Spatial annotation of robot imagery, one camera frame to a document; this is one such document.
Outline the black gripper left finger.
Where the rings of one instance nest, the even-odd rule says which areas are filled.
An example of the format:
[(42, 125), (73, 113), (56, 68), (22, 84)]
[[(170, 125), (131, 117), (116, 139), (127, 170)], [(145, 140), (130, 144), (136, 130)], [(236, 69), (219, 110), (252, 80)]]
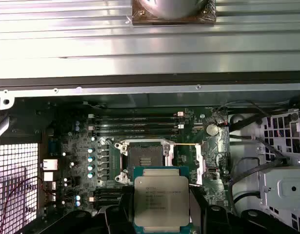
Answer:
[(92, 207), (98, 212), (76, 209), (51, 212), (30, 226), (31, 234), (133, 234), (134, 188), (97, 188)]

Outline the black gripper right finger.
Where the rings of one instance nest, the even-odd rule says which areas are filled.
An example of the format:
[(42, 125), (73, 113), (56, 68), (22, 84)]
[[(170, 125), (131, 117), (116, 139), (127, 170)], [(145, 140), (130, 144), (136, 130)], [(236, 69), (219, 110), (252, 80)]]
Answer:
[(210, 205), (199, 187), (190, 187), (190, 215), (201, 234), (297, 234), (298, 231), (266, 213), (249, 209), (236, 216)]

